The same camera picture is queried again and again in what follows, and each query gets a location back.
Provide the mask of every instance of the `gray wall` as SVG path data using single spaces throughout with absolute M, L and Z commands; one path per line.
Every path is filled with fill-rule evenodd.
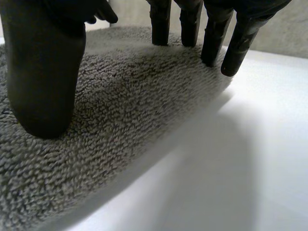
M 116 26 L 150 26 L 149 4 L 145 0 L 111 0 L 114 11 L 119 16 Z M 173 2 L 171 10 L 171 30 L 180 31 L 180 9 Z M 205 9 L 199 36 L 204 36 L 207 22 Z M 228 45 L 235 26 L 235 15 L 227 33 L 225 45 Z M 308 0 L 293 0 L 286 8 L 278 12 L 262 29 L 255 39 L 254 50 L 267 51 L 297 57 L 308 58 Z

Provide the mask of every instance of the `folded towel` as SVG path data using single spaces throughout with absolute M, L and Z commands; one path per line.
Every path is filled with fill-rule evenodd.
M 0 230 L 37 230 L 65 214 L 217 97 L 231 79 L 201 62 L 201 48 L 176 34 L 153 46 L 144 27 L 89 32 L 72 124 L 42 140 L 11 112 L 1 46 Z

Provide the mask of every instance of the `terry cloth towel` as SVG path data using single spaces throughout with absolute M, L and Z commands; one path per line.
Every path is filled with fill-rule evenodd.
M 27 134 L 11 112 L 0 47 L 0 230 L 32 231 L 80 205 L 159 138 L 220 95 L 231 79 L 202 43 L 151 44 L 151 29 L 88 33 L 72 124 L 57 140 Z

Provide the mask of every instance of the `white surface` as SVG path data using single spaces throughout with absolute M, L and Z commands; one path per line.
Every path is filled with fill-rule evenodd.
M 207 109 L 44 231 L 307 231 L 308 60 L 251 51 Z

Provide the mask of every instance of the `gray towel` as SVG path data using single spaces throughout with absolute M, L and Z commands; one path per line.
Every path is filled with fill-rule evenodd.
M 36 230 L 113 180 L 230 83 L 202 45 L 151 44 L 151 29 L 88 33 L 73 122 L 60 139 L 27 134 L 12 114 L 0 47 L 0 230 Z

